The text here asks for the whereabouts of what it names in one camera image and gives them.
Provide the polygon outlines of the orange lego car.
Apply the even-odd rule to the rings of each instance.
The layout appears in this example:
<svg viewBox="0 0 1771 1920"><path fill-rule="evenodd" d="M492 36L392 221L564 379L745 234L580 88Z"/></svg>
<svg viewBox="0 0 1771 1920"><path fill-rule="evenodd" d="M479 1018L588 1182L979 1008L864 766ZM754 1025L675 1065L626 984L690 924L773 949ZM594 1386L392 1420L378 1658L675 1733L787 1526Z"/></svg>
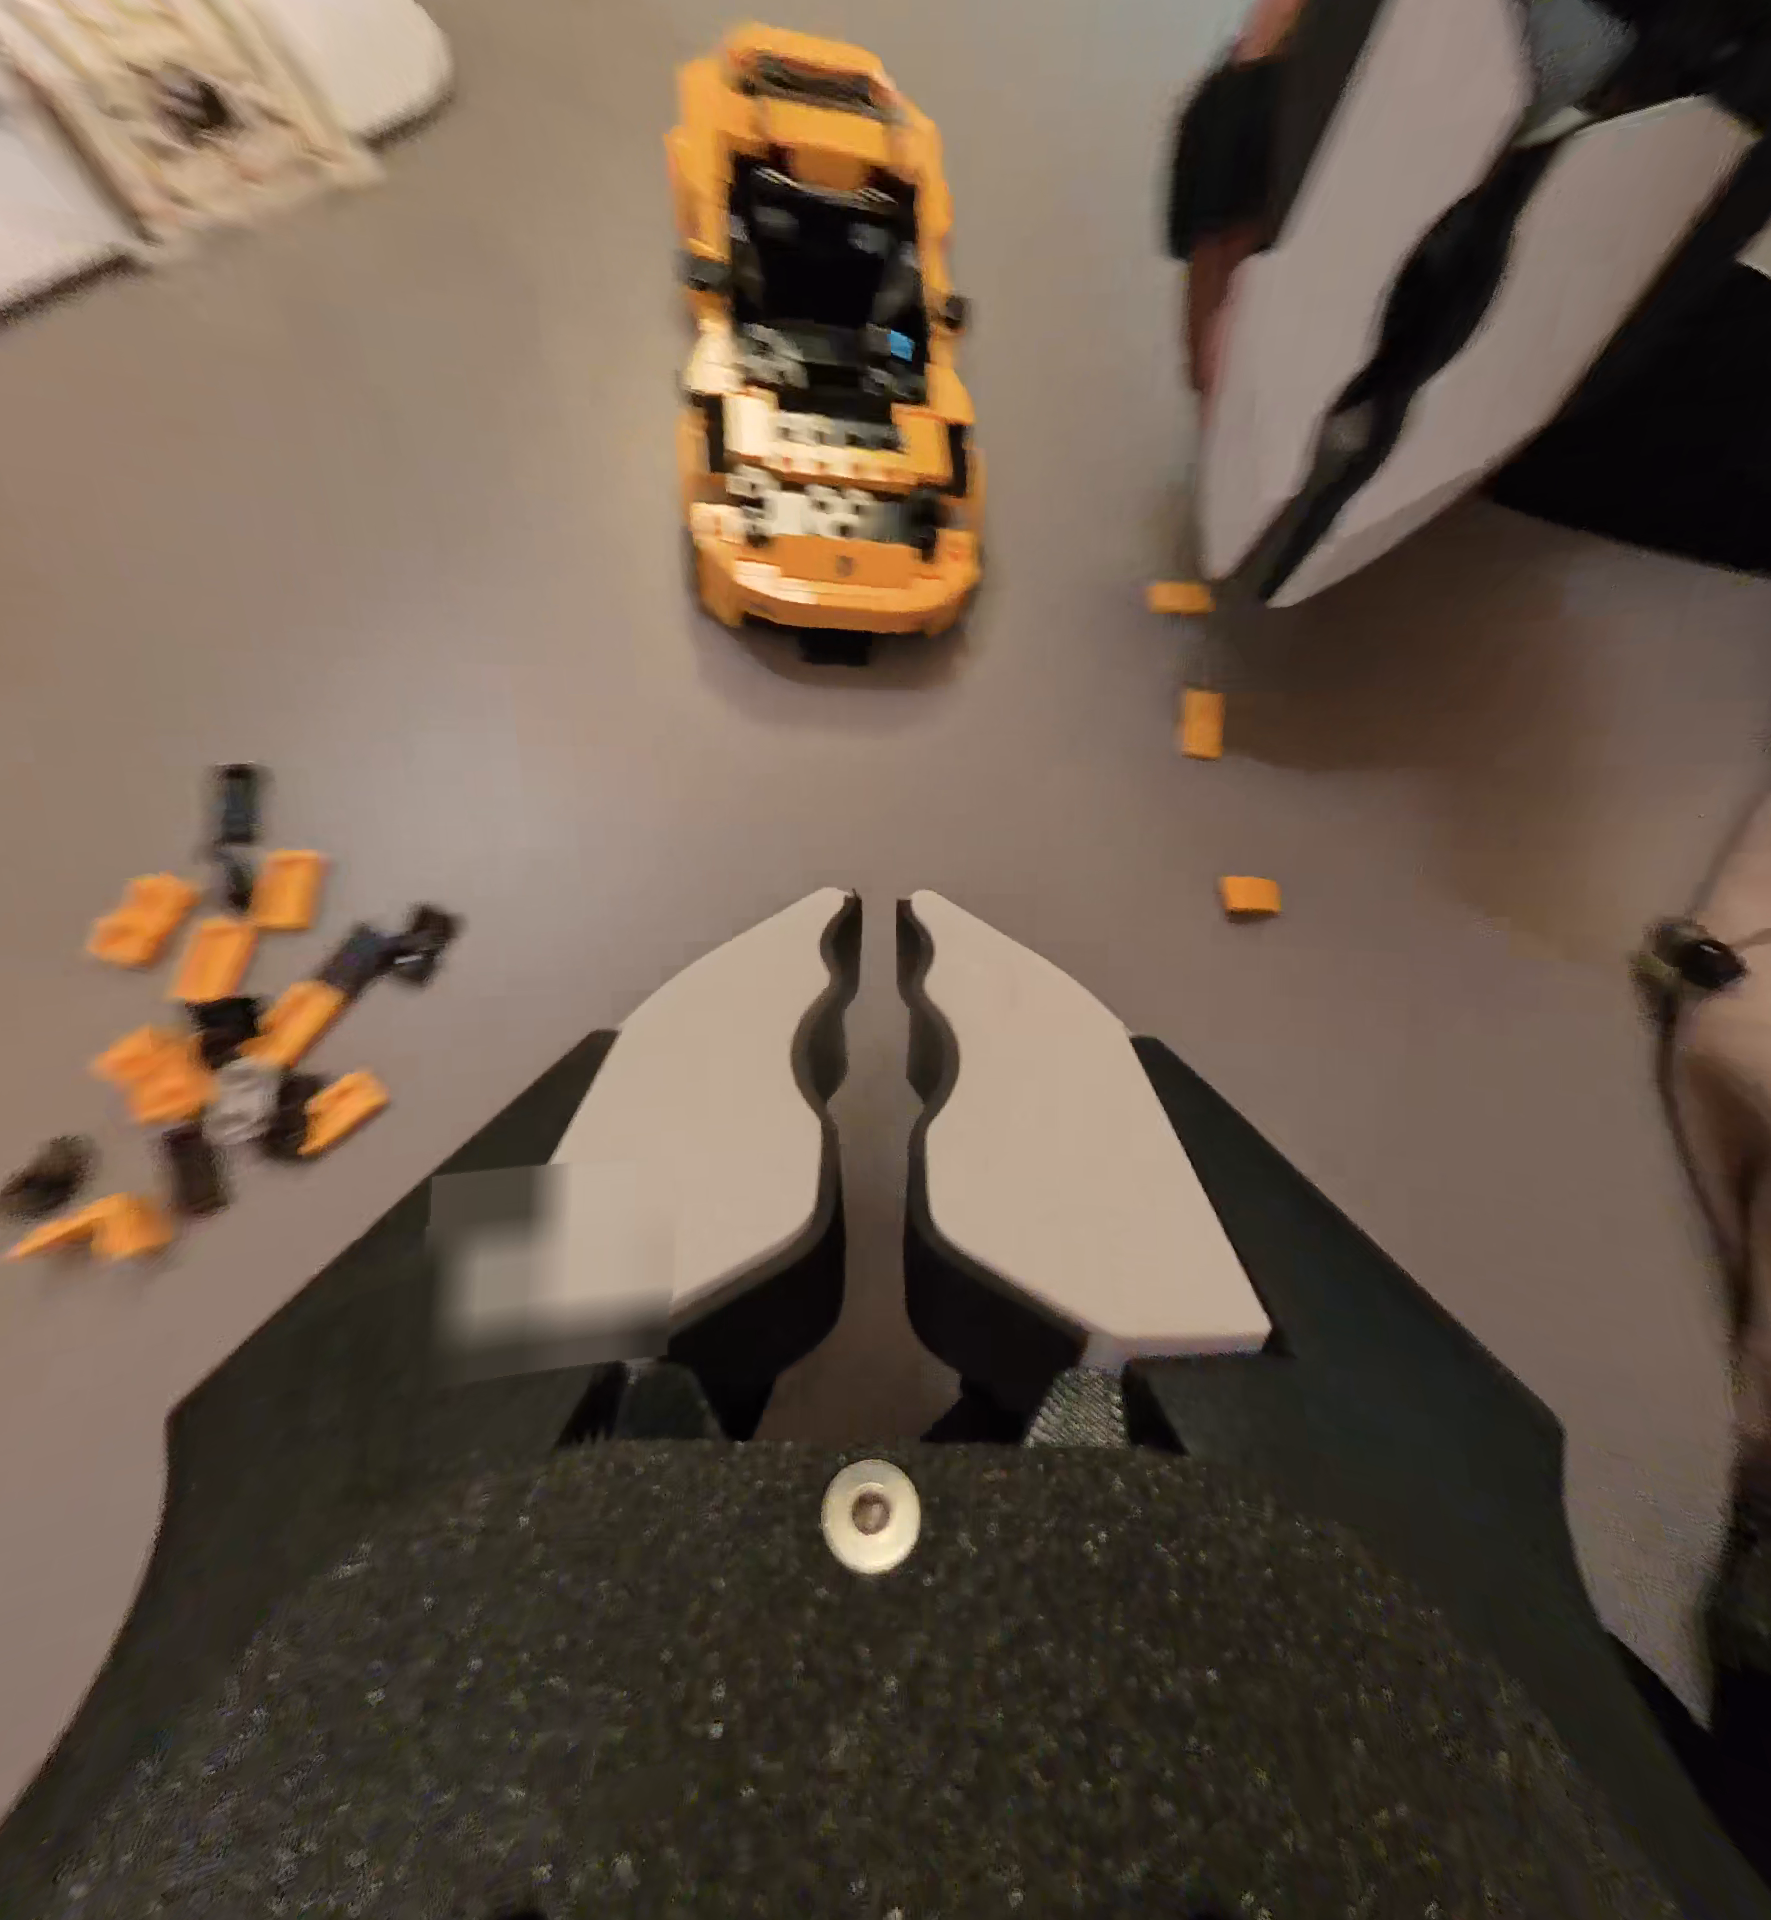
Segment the orange lego car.
<svg viewBox="0 0 1771 1920"><path fill-rule="evenodd" d="M806 664L953 632L985 565L985 456L939 128L864 48L745 26L680 70L669 188L695 606L795 632Z"/></svg>

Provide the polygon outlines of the scattered loose lego bricks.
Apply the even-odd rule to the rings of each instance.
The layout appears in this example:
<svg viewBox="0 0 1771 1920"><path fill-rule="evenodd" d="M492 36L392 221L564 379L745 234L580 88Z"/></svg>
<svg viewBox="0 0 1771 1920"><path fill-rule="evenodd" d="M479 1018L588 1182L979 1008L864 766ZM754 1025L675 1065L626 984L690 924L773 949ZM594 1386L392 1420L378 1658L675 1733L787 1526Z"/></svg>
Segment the scattered loose lego bricks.
<svg viewBox="0 0 1771 1920"><path fill-rule="evenodd" d="M374 984L429 984L466 915L410 903L400 924L357 924L308 975L248 992L259 946L320 924L326 868L326 850L270 840L270 766L207 772L205 876L132 876L83 946L121 975L173 962L164 1018L87 1065L148 1136L159 1180L91 1187L101 1144L49 1136L0 1182L0 1226L17 1226L4 1263L151 1263L180 1231L231 1204L236 1154L314 1164L392 1107L374 1065L314 1073L308 1060Z"/></svg>

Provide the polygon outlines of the lego sticker sheet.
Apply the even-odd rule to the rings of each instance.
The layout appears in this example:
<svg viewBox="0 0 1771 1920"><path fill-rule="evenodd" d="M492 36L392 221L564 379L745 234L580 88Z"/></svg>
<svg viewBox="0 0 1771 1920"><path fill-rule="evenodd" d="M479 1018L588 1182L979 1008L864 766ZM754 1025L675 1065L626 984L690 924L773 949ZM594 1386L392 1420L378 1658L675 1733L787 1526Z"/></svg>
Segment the lego sticker sheet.
<svg viewBox="0 0 1771 1920"><path fill-rule="evenodd" d="M255 4L0 0L0 84L58 134L132 254L378 182L374 143Z"/></svg>

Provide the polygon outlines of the person's right hand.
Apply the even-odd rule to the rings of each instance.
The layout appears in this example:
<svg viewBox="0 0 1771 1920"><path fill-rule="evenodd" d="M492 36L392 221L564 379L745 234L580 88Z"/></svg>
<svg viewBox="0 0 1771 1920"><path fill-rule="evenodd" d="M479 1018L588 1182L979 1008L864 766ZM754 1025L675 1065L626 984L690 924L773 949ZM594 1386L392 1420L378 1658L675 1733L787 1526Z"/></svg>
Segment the person's right hand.
<svg viewBox="0 0 1771 1920"><path fill-rule="evenodd" d="M1230 312L1230 287L1245 259L1255 254L1262 227L1221 227L1192 241L1184 259L1184 352L1192 352L1192 391L1209 402L1221 381L1221 352L1226 352L1226 312Z"/></svg>

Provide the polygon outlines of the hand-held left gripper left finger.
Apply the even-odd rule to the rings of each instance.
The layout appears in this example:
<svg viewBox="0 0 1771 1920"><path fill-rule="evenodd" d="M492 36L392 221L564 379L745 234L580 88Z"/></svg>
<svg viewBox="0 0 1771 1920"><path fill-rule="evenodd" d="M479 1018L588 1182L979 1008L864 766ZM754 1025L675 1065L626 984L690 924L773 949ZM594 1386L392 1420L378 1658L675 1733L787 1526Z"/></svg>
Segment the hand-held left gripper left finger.
<svg viewBox="0 0 1771 1920"><path fill-rule="evenodd" d="M550 1164L638 1202L686 1333L831 1226L861 891L820 889L661 983L612 1036Z"/></svg>

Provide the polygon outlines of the booklet stand with white base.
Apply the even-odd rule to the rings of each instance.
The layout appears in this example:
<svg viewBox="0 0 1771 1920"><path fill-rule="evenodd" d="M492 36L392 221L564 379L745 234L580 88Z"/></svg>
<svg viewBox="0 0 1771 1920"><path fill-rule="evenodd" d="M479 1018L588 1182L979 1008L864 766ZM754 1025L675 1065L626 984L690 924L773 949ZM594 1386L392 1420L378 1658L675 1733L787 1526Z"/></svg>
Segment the booklet stand with white base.
<svg viewBox="0 0 1771 1920"><path fill-rule="evenodd" d="M451 92L451 51L410 0L248 0L346 134L378 143ZM0 321L111 267L139 267L58 134L0 84Z"/></svg>

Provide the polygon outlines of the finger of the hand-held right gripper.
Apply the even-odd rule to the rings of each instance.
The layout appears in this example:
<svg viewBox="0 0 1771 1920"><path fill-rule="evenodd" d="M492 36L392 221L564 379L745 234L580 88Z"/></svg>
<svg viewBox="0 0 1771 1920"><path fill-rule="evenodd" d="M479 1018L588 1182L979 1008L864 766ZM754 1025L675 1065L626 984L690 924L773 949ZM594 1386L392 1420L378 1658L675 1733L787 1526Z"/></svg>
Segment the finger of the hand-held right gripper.
<svg viewBox="0 0 1771 1920"><path fill-rule="evenodd" d="M1213 584L1255 584L1330 491L1330 415L1381 348L1428 234L1486 188L1534 102L1505 0L1302 4L1269 241L1230 272L1199 509Z"/></svg>
<svg viewBox="0 0 1771 1920"><path fill-rule="evenodd" d="M1295 611L1339 584L1523 450L1756 143L1761 128L1706 92L1552 140L1472 344L1418 381L1395 448L1262 599Z"/></svg>

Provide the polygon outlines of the person's right forearm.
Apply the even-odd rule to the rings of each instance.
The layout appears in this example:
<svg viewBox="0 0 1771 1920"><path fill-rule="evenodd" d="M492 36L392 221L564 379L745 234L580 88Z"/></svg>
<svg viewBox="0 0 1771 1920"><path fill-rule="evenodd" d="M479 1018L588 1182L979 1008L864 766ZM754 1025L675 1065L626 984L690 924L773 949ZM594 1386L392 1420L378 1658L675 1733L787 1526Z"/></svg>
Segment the person's right forearm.
<svg viewBox="0 0 1771 1920"><path fill-rule="evenodd" d="M1728 259L1615 395L1558 415L1483 491L1575 533L1771 582L1771 280Z"/></svg>

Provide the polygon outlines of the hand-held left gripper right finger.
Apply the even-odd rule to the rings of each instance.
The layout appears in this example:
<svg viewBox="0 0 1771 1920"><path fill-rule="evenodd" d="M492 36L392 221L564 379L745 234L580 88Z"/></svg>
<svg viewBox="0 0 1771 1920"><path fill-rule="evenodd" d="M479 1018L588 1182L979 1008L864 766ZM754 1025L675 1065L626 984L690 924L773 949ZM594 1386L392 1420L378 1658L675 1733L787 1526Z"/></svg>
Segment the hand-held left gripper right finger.
<svg viewBox="0 0 1771 1920"><path fill-rule="evenodd" d="M1114 1022L939 891L892 908L907 1316L934 1357L1235 1357L1274 1316Z"/></svg>

